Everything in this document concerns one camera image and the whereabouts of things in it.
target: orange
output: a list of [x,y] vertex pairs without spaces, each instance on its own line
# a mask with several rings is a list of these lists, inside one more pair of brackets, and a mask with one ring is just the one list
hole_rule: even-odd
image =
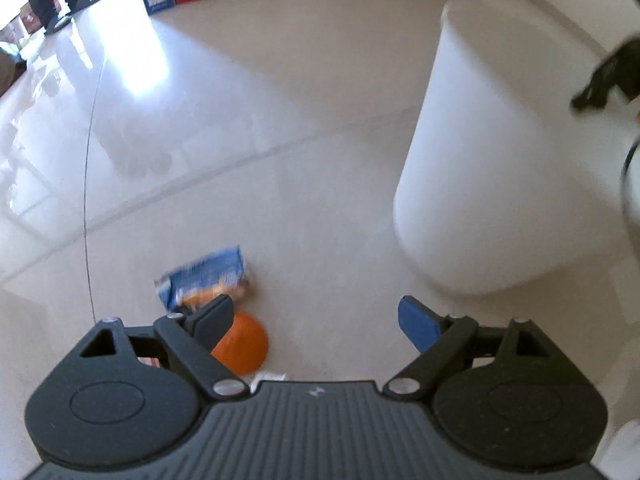
[[269,340],[260,322],[244,312],[234,314],[234,322],[211,355],[237,376],[257,372],[267,357]]

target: black shoe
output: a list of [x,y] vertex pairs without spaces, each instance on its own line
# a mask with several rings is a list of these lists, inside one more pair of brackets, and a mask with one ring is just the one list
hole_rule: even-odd
[[98,3],[100,0],[78,0],[72,7],[70,14],[73,16],[81,10],[85,10],[87,7],[91,7],[93,4]]
[[65,28],[69,23],[71,23],[71,17],[59,14],[47,23],[47,27],[44,29],[44,35],[49,36],[50,34],[55,34],[62,28]]

